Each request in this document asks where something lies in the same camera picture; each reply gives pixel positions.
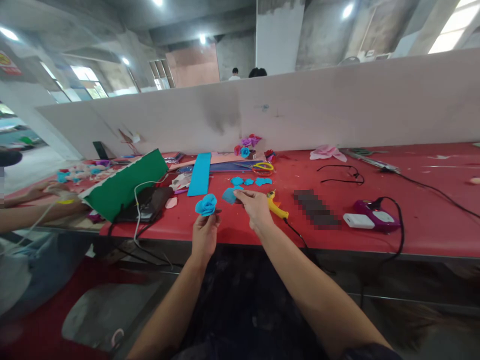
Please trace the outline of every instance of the green board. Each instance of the green board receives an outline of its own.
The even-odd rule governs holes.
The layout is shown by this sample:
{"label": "green board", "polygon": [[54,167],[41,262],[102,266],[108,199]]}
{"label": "green board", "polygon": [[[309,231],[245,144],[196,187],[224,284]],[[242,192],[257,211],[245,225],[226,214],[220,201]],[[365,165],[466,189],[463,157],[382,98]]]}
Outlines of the green board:
{"label": "green board", "polygon": [[[86,190],[80,197],[83,198],[94,210],[109,222],[123,207],[126,208],[134,200],[134,189],[138,184],[147,181],[159,181],[169,170],[165,160],[158,149],[142,156],[137,161],[119,170],[114,175],[100,182],[93,188]],[[137,195],[144,189],[155,184],[147,183],[139,186]]]}

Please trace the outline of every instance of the white partition wall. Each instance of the white partition wall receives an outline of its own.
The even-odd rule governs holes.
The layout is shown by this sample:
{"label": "white partition wall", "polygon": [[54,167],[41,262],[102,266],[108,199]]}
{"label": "white partition wall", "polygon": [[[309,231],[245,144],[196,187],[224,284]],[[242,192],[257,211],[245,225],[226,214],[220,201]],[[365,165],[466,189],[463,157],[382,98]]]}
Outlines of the white partition wall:
{"label": "white partition wall", "polygon": [[480,49],[300,71],[39,107],[86,158],[93,141],[142,152],[232,151],[255,133],[274,150],[480,141]]}

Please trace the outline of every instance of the hand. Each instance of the hand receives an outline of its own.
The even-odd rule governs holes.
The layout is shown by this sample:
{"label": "hand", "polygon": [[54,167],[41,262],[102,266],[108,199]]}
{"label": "hand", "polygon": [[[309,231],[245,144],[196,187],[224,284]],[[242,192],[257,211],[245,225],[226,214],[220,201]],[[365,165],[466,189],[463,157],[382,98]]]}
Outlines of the hand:
{"label": "hand", "polygon": [[44,190],[50,186],[52,183],[50,182],[42,182],[36,185],[33,185],[28,192],[25,194],[25,201],[32,201],[36,199],[40,199],[46,195],[48,195]]}
{"label": "hand", "polygon": [[250,217],[252,230],[257,231],[261,226],[274,224],[267,195],[263,192],[235,190],[233,194],[245,207],[245,211]]}
{"label": "hand", "polygon": [[199,260],[203,266],[207,266],[217,246],[217,231],[221,222],[217,209],[210,216],[199,216],[193,224],[193,237],[191,256]]}

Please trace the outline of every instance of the pink paper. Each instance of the pink paper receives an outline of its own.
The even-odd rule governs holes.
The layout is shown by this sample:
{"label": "pink paper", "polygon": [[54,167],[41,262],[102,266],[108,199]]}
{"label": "pink paper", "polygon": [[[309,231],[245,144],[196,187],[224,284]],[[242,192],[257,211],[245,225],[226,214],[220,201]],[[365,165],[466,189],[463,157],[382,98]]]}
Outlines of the pink paper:
{"label": "pink paper", "polygon": [[347,162],[347,157],[332,145],[320,145],[315,150],[310,152],[310,160],[328,159],[331,157],[334,157],[344,163]]}
{"label": "pink paper", "polygon": [[176,197],[171,197],[166,201],[165,209],[171,209],[177,205],[179,200]]}

